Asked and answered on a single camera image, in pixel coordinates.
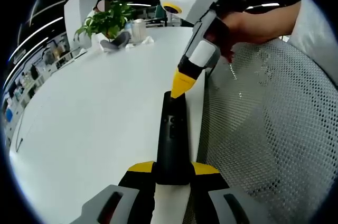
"potted plant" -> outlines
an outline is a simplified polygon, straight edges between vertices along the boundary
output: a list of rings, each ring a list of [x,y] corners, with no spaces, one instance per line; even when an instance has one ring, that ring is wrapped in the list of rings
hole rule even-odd
[[[84,20],[81,28],[76,30],[75,36],[80,39],[80,34],[85,32],[91,39],[92,34],[102,33],[108,39],[114,39],[131,18],[132,8],[123,0],[113,0],[105,12],[97,12],[92,17]]]

